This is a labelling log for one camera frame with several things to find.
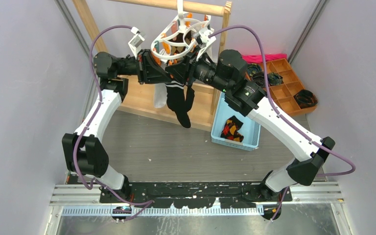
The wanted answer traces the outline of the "black sock white stripes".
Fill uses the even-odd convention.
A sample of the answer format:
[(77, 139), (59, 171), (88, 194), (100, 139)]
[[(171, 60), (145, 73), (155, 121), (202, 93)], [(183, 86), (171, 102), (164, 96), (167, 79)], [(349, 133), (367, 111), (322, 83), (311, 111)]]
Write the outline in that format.
[(195, 90), (192, 88), (192, 86), (187, 86), (186, 99), (185, 99), (186, 112), (189, 112), (192, 109), (194, 98), (195, 98)]

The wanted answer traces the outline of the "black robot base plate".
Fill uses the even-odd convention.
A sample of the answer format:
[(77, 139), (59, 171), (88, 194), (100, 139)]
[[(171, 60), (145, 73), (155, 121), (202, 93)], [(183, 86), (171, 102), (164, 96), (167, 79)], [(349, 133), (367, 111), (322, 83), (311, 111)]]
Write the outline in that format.
[(152, 207), (169, 209), (172, 205), (181, 209), (209, 209), (219, 201), (222, 209), (251, 208), (256, 202), (270, 202), (272, 207), (264, 214), (266, 219), (271, 216), (278, 218), (275, 210), (279, 202), (290, 202), (290, 190), (269, 193), (258, 183), (251, 182), (134, 182), (126, 183), (116, 193), (131, 203), (144, 203), (152, 200)]

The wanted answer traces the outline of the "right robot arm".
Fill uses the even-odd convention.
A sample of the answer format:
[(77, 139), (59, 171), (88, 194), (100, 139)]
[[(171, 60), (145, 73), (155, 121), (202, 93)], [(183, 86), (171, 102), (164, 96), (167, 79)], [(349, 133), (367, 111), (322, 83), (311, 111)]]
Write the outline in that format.
[(335, 141), (321, 138), (295, 122), (270, 99), (269, 90), (246, 78), (247, 62), (233, 49), (224, 50), (214, 63), (208, 55), (197, 58), (189, 52), (165, 71), (180, 82), (195, 79), (225, 94), (225, 102), (234, 111), (255, 121), (279, 139), (294, 159), (278, 170), (270, 171), (253, 192), (266, 201), (274, 200), (283, 189), (301, 184), (310, 186), (323, 166)]

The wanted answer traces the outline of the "red yellow argyle sock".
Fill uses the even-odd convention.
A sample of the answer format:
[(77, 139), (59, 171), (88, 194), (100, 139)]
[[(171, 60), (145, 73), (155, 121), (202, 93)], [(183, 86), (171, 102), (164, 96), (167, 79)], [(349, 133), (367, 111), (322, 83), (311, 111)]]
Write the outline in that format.
[(243, 122), (236, 116), (232, 116), (226, 120), (220, 137), (231, 141), (242, 142), (244, 136), (238, 132), (242, 126)]

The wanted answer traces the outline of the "white clip sock hanger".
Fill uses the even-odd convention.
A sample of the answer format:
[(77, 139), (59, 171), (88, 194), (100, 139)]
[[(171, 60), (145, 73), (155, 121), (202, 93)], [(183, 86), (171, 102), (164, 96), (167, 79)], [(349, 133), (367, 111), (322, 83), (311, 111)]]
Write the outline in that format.
[(199, 50), (194, 34), (204, 27), (212, 28), (211, 15), (205, 15), (202, 21), (194, 19), (190, 12), (184, 11), (183, 3), (177, 1), (177, 16), (151, 44), (152, 54), (160, 66), (175, 64), (189, 52)]

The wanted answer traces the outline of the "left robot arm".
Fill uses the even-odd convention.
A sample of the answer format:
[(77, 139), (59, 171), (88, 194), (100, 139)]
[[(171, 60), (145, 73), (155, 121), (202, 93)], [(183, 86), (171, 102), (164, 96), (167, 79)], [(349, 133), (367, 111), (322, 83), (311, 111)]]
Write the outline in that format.
[(110, 166), (102, 138), (114, 112), (127, 95), (129, 80), (123, 76), (135, 75), (142, 84), (167, 82), (171, 77), (162, 62), (149, 49), (126, 57), (115, 57), (104, 51), (97, 53), (90, 59), (98, 86), (97, 99), (80, 126), (62, 137), (67, 169), (82, 177), (94, 177), (101, 185), (112, 189), (112, 197), (120, 203), (126, 202), (131, 195), (128, 178)]

